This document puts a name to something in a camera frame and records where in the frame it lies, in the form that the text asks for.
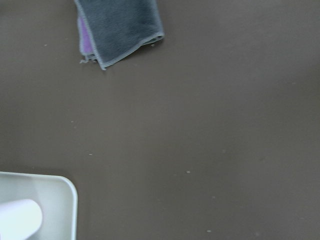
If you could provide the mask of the cream rabbit tray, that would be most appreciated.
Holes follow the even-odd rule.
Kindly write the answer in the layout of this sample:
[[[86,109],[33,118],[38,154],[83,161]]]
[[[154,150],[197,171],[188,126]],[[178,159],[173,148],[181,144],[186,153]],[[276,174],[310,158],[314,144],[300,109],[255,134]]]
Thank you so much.
[[[75,240],[77,238],[78,194],[63,176],[0,173],[0,204],[30,199],[42,211],[39,230],[27,240]]]

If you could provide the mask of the grey folded cloth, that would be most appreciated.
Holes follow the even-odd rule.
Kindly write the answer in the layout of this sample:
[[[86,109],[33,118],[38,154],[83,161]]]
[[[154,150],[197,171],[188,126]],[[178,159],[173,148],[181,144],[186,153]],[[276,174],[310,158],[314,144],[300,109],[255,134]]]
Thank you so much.
[[[155,0],[76,0],[82,62],[100,68],[121,61],[165,36]]]

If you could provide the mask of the pink plastic cup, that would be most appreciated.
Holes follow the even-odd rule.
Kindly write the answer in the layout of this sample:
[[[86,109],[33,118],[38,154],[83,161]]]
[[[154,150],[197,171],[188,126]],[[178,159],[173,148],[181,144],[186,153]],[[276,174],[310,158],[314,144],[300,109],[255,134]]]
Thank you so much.
[[[26,240],[36,233],[43,221],[40,206],[31,199],[9,201],[0,205],[0,238]]]

